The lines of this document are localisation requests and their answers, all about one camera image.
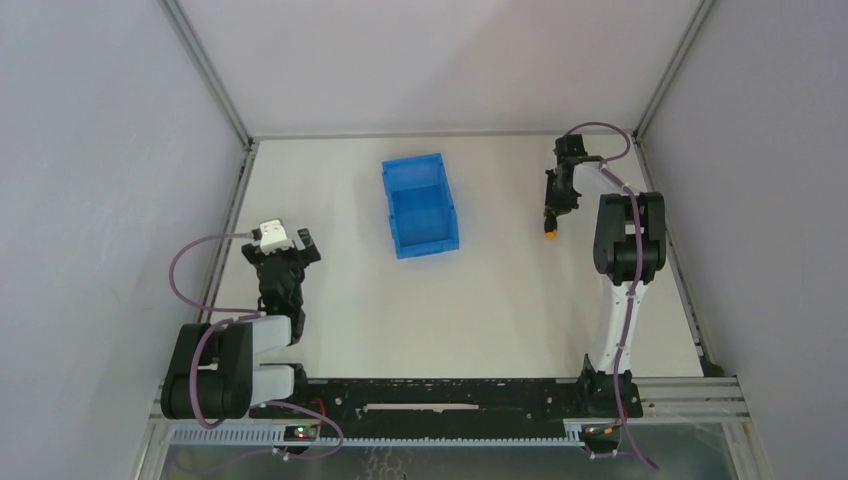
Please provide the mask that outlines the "orange black handled screwdriver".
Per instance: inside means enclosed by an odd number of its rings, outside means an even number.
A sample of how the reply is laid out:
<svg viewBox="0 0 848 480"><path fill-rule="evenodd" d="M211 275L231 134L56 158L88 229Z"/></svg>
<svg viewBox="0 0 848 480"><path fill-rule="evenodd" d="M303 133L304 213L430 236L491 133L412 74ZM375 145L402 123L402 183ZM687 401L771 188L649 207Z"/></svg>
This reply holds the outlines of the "orange black handled screwdriver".
<svg viewBox="0 0 848 480"><path fill-rule="evenodd" d="M547 239L554 239L558 232L558 220L555 211L548 210L544 214L544 232Z"/></svg>

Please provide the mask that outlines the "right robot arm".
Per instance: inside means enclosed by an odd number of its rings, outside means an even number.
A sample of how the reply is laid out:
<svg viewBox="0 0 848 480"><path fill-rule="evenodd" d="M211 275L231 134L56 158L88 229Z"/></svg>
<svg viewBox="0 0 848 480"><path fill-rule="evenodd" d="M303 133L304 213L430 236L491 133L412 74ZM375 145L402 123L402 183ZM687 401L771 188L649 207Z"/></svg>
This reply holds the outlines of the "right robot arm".
<svg viewBox="0 0 848 480"><path fill-rule="evenodd" d="M553 238L558 219L594 200L592 261L603 280L599 332L584 357L577 384L591 400L627 392L630 342L642 299L667 260L665 201L658 192L630 186L601 156L589 154L579 134L555 141L556 166L545 172L544 232Z"/></svg>

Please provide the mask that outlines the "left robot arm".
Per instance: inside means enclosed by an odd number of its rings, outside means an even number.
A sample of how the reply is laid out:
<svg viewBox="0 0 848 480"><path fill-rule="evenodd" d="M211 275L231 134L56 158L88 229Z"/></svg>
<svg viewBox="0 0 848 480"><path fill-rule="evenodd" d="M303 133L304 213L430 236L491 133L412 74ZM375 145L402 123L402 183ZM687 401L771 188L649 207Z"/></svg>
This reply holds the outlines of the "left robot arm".
<svg viewBox="0 0 848 480"><path fill-rule="evenodd" d="M306 323L302 284L321 254L307 229L292 239L277 220L239 237L257 275L257 304L222 308L223 320L180 328L160 393L168 419L212 429L255 405L291 397L302 375L297 364L261 365L255 357L300 341Z"/></svg>

